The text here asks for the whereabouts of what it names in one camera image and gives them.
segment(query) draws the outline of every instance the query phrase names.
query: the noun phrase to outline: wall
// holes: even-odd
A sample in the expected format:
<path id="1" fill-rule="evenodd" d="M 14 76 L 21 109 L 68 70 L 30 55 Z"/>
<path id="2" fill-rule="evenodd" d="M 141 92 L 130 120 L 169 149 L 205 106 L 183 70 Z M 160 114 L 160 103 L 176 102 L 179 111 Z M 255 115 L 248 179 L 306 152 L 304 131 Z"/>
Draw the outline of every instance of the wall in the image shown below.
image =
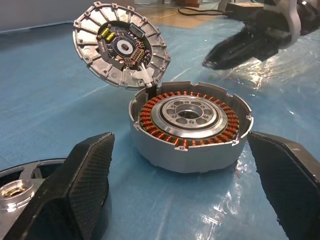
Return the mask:
<path id="1" fill-rule="evenodd" d="M 97 0 L 0 0 L 0 32 L 73 21 Z M 135 5 L 134 0 L 101 0 Z"/>

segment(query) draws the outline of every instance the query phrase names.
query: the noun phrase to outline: carbon fiber part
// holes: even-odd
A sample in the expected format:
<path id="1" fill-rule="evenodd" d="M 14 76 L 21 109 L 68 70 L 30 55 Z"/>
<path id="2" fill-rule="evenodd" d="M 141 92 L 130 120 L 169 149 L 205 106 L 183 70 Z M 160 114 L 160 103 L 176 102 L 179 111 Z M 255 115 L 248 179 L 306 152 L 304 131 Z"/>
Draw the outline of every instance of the carbon fiber part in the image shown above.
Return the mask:
<path id="1" fill-rule="evenodd" d="M 35 192 L 4 240 L 89 240 L 109 193 L 115 137 L 78 143 Z"/>
<path id="2" fill-rule="evenodd" d="M 320 239 L 320 164 L 299 143 L 251 132 L 248 142 L 266 197 L 290 240 Z"/>

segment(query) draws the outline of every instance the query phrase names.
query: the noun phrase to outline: circuit board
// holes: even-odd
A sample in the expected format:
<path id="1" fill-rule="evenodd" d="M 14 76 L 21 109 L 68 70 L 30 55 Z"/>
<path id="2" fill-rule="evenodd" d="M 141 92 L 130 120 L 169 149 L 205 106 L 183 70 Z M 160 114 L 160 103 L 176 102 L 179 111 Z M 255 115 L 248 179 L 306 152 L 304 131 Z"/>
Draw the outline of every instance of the circuit board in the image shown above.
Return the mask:
<path id="1" fill-rule="evenodd" d="M 143 38 L 144 32 L 132 24 L 109 22 L 98 32 L 98 50 L 103 60 L 119 70 L 138 70 L 141 64 L 147 66 L 151 59 L 151 48 Z"/>

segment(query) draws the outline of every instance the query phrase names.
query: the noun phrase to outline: yellow capacitor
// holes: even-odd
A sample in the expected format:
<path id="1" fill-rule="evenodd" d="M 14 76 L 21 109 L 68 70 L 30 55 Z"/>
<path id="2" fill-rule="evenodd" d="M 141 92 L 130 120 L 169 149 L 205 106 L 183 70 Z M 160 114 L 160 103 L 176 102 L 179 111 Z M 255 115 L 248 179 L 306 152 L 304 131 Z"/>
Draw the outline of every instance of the yellow capacitor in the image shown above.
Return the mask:
<path id="1" fill-rule="evenodd" d="M 105 38 L 108 32 L 109 32 L 109 28 L 106 28 L 105 30 L 103 30 L 103 32 L 101 33 L 101 37 Z"/>
<path id="2" fill-rule="evenodd" d="M 110 35 L 106 37 L 106 40 L 107 41 L 111 41 L 114 38 L 115 35 L 116 34 L 114 32 L 110 33 Z"/>

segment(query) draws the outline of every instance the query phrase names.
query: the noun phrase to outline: wire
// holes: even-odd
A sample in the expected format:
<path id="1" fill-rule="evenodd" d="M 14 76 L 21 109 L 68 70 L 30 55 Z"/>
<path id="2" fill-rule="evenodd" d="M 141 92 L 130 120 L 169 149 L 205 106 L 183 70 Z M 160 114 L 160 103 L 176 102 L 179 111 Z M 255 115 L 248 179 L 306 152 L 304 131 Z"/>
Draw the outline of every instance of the wire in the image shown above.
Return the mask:
<path id="1" fill-rule="evenodd" d="M 157 9 L 178 9 L 178 7 L 171 7 L 171 6 L 148 6 L 148 5 L 143 5 L 141 3 L 136 3 L 136 5 L 139 5 L 141 7 L 144 7 L 144 8 L 157 8 Z"/>
<path id="2" fill-rule="evenodd" d="M 186 13 L 186 12 L 181 11 L 182 9 L 191 10 L 191 11 L 195 11 L 198 13 Z M 178 12 L 184 16 L 218 16 L 218 15 L 223 15 L 225 13 L 225 11 L 221 11 L 221 10 L 217 10 L 217 9 L 198 10 L 198 9 L 195 9 L 192 7 L 180 7 L 180 8 L 178 8 Z"/>

